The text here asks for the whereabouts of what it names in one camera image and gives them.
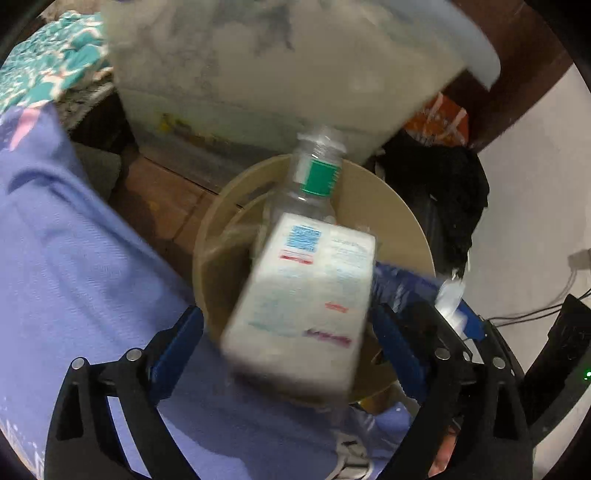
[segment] purple cloth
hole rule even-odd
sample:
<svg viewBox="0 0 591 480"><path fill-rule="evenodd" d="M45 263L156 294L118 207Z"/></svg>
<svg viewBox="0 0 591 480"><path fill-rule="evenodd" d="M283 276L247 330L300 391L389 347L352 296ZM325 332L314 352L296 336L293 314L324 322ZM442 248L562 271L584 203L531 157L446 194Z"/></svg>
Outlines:
<svg viewBox="0 0 591 480"><path fill-rule="evenodd" d="M0 262L0 427L41 478L69 363L113 361L145 346L193 295L88 186L51 105L0 118ZM204 480L374 478L409 424L398 410L389 435L350 408L336 430L324 413L228 386L228 378L204 337L159 406ZM146 474L120 408L111 405L130 465Z"/></svg>

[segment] white plastic bin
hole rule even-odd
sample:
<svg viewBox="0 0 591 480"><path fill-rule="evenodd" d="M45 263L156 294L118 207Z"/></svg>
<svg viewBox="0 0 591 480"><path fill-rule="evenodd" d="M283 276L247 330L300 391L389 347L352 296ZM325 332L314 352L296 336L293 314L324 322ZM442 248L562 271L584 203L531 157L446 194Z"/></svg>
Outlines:
<svg viewBox="0 0 591 480"><path fill-rule="evenodd" d="M499 60L445 0L105 0L115 79L141 151L219 190L312 124L362 162L465 67Z"/></svg>

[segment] barcode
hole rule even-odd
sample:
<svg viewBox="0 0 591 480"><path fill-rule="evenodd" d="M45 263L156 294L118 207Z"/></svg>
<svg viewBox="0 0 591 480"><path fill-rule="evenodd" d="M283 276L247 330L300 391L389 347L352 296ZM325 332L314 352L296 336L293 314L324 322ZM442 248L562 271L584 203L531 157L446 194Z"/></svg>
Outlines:
<svg viewBox="0 0 591 480"><path fill-rule="evenodd" d="M320 231L306 226L294 225L291 229L290 237L287 239L286 246L299 248L307 252L315 252L319 238Z"/></svg>

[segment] plastic bottle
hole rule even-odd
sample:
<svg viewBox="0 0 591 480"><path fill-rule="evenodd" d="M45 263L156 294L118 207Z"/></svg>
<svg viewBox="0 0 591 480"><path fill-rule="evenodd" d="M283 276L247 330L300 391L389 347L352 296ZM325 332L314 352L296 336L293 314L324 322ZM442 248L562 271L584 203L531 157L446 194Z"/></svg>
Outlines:
<svg viewBox="0 0 591 480"><path fill-rule="evenodd" d="M336 223L330 196L347 152L342 134L322 126L298 134L300 144L291 156L285 181L271 194L263 211L263 222L255 243L255 257L283 213L295 213L327 223Z"/></svg>

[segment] power outlet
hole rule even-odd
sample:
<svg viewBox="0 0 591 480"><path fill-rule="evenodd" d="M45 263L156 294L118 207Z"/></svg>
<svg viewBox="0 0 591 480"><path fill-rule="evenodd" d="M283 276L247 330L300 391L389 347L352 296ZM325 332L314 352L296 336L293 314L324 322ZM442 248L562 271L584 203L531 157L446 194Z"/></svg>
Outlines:
<svg viewBox="0 0 591 480"><path fill-rule="evenodd" d="M569 255L569 267L571 271L591 270L591 249Z"/></svg>

